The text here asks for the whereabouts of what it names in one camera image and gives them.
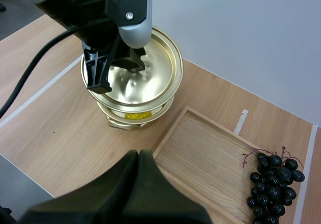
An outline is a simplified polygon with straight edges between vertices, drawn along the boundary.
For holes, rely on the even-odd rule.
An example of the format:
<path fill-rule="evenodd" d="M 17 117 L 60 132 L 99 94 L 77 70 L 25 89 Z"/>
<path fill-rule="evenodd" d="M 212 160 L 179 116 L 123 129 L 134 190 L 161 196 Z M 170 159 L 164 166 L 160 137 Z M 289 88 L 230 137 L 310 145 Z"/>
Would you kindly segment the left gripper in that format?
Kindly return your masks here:
<path fill-rule="evenodd" d="M 145 49 L 131 48 L 120 38 L 117 25 L 122 22 L 120 0 L 45 0 L 36 6 L 66 29 L 93 24 L 75 33 L 83 41 L 88 90 L 97 94 L 112 91 L 108 82 L 110 62 L 106 53 L 111 51 L 116 40 L 118 44 L 111 65 L 130 72 L 145 70 L 141 60 L 146 55 Z"/>

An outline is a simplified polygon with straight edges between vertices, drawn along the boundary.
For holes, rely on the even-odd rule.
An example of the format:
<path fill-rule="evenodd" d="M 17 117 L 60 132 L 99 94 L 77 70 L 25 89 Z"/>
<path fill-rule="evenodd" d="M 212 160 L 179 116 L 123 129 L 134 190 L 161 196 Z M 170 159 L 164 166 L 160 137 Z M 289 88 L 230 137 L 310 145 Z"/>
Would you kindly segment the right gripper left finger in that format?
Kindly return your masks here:
<path fill-rule="evenodd" d="M 34 205 L 20 223 L 116 223 L 137 174 L 138 153 L 130 150 L 90 183 Z"/>

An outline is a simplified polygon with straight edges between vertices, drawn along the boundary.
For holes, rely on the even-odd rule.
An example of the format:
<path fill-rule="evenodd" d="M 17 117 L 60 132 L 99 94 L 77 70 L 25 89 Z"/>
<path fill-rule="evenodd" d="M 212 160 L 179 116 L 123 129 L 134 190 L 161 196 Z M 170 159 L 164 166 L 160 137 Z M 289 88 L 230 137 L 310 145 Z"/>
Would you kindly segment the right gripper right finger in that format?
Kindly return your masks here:
<path fill-rule="evenodd" d="M 123 223 L 211 223 L 205 208 L 189 199 L 164 177 L 152 152 L 142 150 Z"/>

